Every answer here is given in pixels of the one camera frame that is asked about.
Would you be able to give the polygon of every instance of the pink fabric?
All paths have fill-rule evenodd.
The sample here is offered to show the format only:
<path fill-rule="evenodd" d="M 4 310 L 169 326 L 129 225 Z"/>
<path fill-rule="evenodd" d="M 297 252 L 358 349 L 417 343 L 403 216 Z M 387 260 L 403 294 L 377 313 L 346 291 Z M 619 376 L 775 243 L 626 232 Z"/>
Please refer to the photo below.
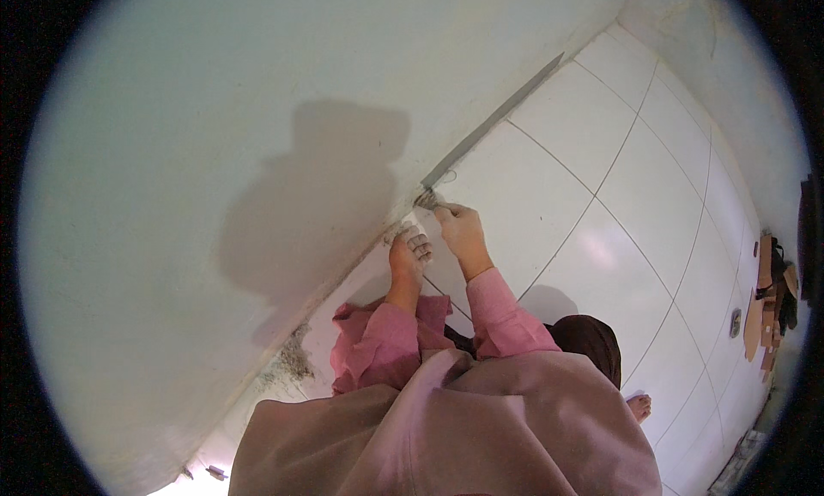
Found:
<path fill-rule="evenodd" d="M 479 360 L 561 351 L 546 327 L 521 308 L 497 269 L 470 280 L 467 295 Z M 452 313 L 448 296 L 421 296 L 416 317 L 390 303 L 376 303 L 376 309 L 345 303 L 335 312 L 340 335 L 330 362 L 336 396 L 379 383 L 402 390 L 420 367 L 423 351 L 454 348 L 443 336 Z"/>

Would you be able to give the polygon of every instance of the dark brown fabric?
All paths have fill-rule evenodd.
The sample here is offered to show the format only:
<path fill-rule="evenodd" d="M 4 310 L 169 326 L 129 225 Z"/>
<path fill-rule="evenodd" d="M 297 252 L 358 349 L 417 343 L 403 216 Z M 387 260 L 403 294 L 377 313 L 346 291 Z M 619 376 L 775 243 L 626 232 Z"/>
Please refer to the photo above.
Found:
<path fill-rule="evenodd" d="M 544 326 L 563 351 L 586 355 L 612 385 L 621 388 L 621 350 L 606 323 L 592 316 L 566 316 Z"/>

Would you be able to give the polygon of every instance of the cardboard piece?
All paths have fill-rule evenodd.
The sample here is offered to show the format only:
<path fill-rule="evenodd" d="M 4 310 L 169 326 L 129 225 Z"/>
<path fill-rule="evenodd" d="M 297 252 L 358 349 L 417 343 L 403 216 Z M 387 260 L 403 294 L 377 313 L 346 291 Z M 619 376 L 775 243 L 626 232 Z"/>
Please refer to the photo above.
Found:
<path fill-rule="evenodd" d="M 761 360 L 761 369 L 770 372 L 774 365 L 776 365 L 776 351 L 777 348 L 769 346 L 764 350 L 764 359 Z"/>
<path fill-rule="evenodd" d="M 747 362 L 756 357 L 761 338 L 761 316 L 764 310 L 763 300 L 756 299 L 755 291 L 750 291 L 750 304 L 747 306 L 747 319 L 744 320 L 744 356 Z"/>
<path fill-rule="evenodd" d="M 795 274 L 795 265 L 790 265 L 784 272 L 784 280 L 787 282 L 787 290 L 798 301 L 798 275 Z"/>
<path fill-rule="evenodd" d="M 772 346 L 773 326 L 776 323 L 776 304 L 765 302 L 761 313 L 761 345 Z"/>
<path fill-rule="evenodd" d="M 772 272 L 770 262 L 772 261 L 772 235 L 764 235 L 758 244 L 758 288 L 767 288 L 772 284 Z"/>

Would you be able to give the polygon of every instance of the right hand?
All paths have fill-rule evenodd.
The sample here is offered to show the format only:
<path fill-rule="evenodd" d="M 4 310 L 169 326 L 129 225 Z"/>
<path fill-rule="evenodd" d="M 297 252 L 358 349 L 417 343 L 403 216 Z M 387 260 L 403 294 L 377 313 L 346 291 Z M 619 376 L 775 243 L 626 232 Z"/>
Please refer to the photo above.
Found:
<path fill-rule="evenodd" d="M 441 223 L 441 237 L 458 259 L 467 282 L 494 267 L 484 241 L 484 229 L 475 210 L 455 203 L 440 203 L 435 218 Z"/>

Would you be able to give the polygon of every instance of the floor drain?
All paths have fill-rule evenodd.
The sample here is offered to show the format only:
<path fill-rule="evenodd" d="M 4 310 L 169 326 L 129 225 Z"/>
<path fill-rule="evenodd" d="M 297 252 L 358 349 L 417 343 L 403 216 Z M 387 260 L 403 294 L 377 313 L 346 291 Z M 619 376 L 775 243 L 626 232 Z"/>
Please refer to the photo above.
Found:
<path fill-rule="evenodd" d="M 729 336 L 731 339 L 735 339 L 738 337 L 738 333 L 741 332 L 741 309 L 736 308 L 733 310 L 733 318 L 730 319 L 729 323 Z"/>

